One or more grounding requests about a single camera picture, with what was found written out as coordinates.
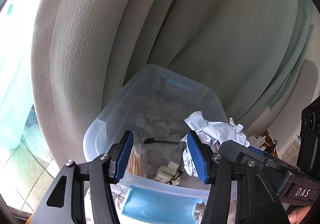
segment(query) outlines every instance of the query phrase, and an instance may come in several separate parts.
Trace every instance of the light green curtain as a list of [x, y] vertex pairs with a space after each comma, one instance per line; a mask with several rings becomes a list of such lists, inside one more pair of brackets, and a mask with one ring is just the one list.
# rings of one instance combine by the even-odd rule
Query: light green curtain
[[207, 85], [249, 127], [290, 89], [311, 16], [311, 0], [176, 0], [148, 63]]

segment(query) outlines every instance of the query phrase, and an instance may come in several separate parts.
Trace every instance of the quilted fabric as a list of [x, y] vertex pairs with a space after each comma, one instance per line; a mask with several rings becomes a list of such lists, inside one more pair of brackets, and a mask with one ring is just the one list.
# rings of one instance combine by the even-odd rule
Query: quilted fabric
[[300, 149], [300, 143], [297, 139], [293, 139], [281, 155], [281, 159], [286, 163], [297, 166], [297, 159]]

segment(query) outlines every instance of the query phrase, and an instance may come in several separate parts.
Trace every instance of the crumpled white paper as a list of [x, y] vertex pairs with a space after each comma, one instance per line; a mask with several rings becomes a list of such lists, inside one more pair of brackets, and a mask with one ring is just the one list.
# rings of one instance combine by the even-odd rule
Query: crumpled white paper
[[[220, 145], [228, 140], [233, 140], [245, 147], [250, 146], [249, 141], [247, 141], [247, 138], [242, 131], [243, 126], [240, 124], [235, 125], [232, 118], [230, 118], [230, 124], [224, 122], [211, 122], [203, 118], [201, 111], [196, 111], [185, 119], [185, 122], [191, 130], [196, 131], [200, 141], [209, 145], [214, 153], [218, 153]], [[187, 135], [185, 135], [181, 141], [187, 143], [187, 148], [182, 153], [184, 169], [188, 175], [198, 177], [188, 149]], [[236, 183], [233, 182], [231, 190], [232, 194], [234, 194], [234, 196], [231, 195], [231, 200], [234, 200], [236, 199]]]

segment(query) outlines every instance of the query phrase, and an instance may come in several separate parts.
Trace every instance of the black cable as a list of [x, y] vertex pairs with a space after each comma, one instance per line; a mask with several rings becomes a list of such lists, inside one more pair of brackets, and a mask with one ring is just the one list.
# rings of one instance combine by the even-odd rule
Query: black cable
[[[143, 143], [144, 143], [144, 144], [164, 143], [164, 144], [173, 144], [173, 145], [179, 145], [179, 144], [180, 144], [180, 142], [177, 143], [177, 142], [165, 141], [165, 140], [155, 140], [155, 137], [146, 139]], [[165, 182], [166, 184], [173, 185], [173, 184], [172, 184], [172, 181], [174, 181], [174, 180], [176, 180], [176, 179], [179, 178], [179, 176], [182, 174], [182, 171], [180, 170], [180, 169], [181, 169], [181, 166], [182, 166], [182, 163], [183, 163], [183, 157], [182, 157], [182, 155], [181, 155], [181, 162], [180, 162], [178, 171], [176, 172], [175, 176], [172, 177], [171, 180]]]
[[172, 141], [165, 141], [165, 140], [155, 140], [155, 138], [149, 138], [149, 139], [146, 139], [144, 142], [144, 144], [152, 144], [152, 143], [164, 143], [164, 144], [173, 144], [173, 145], [178, 145], [180, 144], [177, 143], [177, 142], [172, 142]]
[[271, 154], [273, 152], [273, 149], [276, 148], [276, 145], [278, 144], [278, 140], [273, 140], [273, 144], [271, 146], [268, 146], [264, 151], [268, 154]]

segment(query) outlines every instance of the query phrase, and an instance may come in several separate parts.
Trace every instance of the blue gripper pad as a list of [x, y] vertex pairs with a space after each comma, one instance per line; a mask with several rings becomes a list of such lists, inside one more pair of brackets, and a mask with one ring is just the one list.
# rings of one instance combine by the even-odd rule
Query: blue gripper pad
[[198, 177], [202, 180], [203, 183], [206, 183], [208, 180], [206, 162], [197, 144], [198, 142], [195, 139], [199, 140], [199, 142], [201, 143], [198, 135], [192, 134], [192, 132], [190, 131], [187, 136], [188, 149], [190, 151], [192, 161], [195, 164]]
[[116, 169], [114, 174], [114, 179], [117, 182], [119, 182], [124, 176], [133, 147], [133, 133], [130, 130], [125, 131], [119, 143], [119, 146], [120, 145], [122, 146], [122, 149], [116, 159]]
[[248, 149], [250, 149], [250, 150], [253, 151], [253, 152], [258, 153], [259, 155], [264, 155], [264, 154], [263, 154], [263, 151], [261, 151], [260, 149], [255, 148], [255, 147], [253, 147], [253, 146], [248, 147]]

